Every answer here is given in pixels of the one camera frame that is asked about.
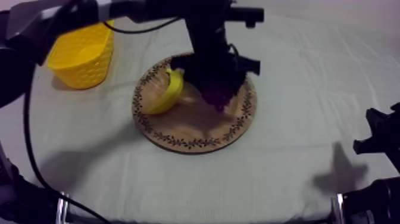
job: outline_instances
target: round wooden board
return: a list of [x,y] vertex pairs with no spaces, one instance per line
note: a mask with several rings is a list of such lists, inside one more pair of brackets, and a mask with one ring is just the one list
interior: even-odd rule
[[166,69],[171,58],[151,67],[137,84],[132,112],[141,132],[155,145],[183,154],[209,153],[237,140],[249,128],[257,106],[257,95],[248,77],[223,112],[217,112],[194,86],[185,82],[173,108],[159,115],[143,114],[167,89]]

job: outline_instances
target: black cable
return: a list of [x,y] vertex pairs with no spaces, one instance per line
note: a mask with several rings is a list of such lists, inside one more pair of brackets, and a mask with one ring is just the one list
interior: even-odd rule
[[[52,21],[50,21],[50,24],[46,30],[46,32],[49,32],[51,30],[51,27],[57,22],[58,18],[62,16],[66,11],[71,10],[72,7],[79,3],[81,0],[69,0],[66,4],[64,4],[54,15]],[[35,173],[38,181],[43,185],[43,187],[53,193],[55,196],[57,196],[60,199],[63,199],[65,201],[68,201],[70,204],[82,209],[83,211],[86,211],[87,213],[91,214],[92,216],[96,217],[100,221],[104,222],[105,224],[111,224],[110,221],[106,220],[104,217],[102,217],[100,214],[97,214],[95,211],[91,210],[90,208],[84,206],[83,204],[80,204],[77,201],[72,200],[71,198],[66,197],[65,195],[62,195],[60,192],[55,190],[52,186],[50,186],[46,180],[43,178],[42,174],[40,173],[40,170],[38,168],[38,165],[36,164],[35,160],[35,155],[33,154],[33,148],[32,148],[32,141],[30,139],[30,122],[29,122],[29,108],[30,108],[30,97],[32,94],[32,84],[33,84],[33,74],[29,77],[30,80],[28,80],[28,86],[25,92],[25,99],[24,99],[24,107],[23,107],[23,125],[24,125],[24,137],[25,137],[25,143],[26,143],[26,151],[28,154],[29,162],[30,165],[32,166],[32,170]]]
[[30,139],[30,125],[29,125],[29,108],[30,108],[30,96],[32,93],[32,81],[33,78],[31,78],[31,81],[27,87],[26,93],[25,93],[25,99],[24,99],[24,108],[23,108],[23,121],[24,121],[24,137],[25,137],[25,143],[26,143],[26,151],[28,153],[28,158],[29,162],[32,166],[33,172],[35,173],[38,181],[43,185],[43,187],[56,195],[58,198],[63,199],[65,201],[68,201],[72,205],[86,211],[87,213],[91,214],[92,216],[95,216],[97,219],[100,221],[106,223],[106,224],[111,224],[110,221],[106,220],[104,217],[101,215],[97,214],[95,211],[91,210],[90,208],[84,206],[83,204],[80,204],[77,201],[72,200],[71,198],[66,197],[65,195],[62,195],[60,192],[57,190],[53,189],[52,186],[50,186],[46,180],[43,178],[42,174],[39,171],[38,165],[36,164],[35,160],[35,155],[33,155],[33,148],[32,148],[32,142]]
[[145,30],[121,30],[118,28],[113,27],[112,25],[108,24],[107,22],[103,22],[104,26],[107,26],[107,28],[109,28],[110,30],[117,32],[117,33],[124,33],[124,34],[141,34],[141,33],[148,33],[154,30],[158,30],[163,28],[164,26],[168,26],[171,23],[175,23],[176,21],[180,20],[182,18],[173,18],[170,21],[167,21],[163,24],[160,24],[158,26],[152,27],[152,28],[148,28]]

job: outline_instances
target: white tablecloth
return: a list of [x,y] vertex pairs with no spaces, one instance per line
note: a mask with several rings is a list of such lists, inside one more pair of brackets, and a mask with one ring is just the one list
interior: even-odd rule
[[[125,29],[131,25],[116,21]],[[370,136],[365,111],[400,101],[400,37],[266,16],[254,30],[227,23],[252,75],[258,106],[250,129],[206,155],[164,151],[136,130],[133,90],[154,63],[191,50],[184,22],[145,35],[116,35],[110,72],[86,91],[38,68],[32,140],[44,177],[109,219],[163,223],[284,222],[323,217],[329,198],[398,173],[382,154],[355,155]],[[0,109],[7,156],[37,183],[22,135],[22,100]],[[88,216],[77,208],[71,212]]]

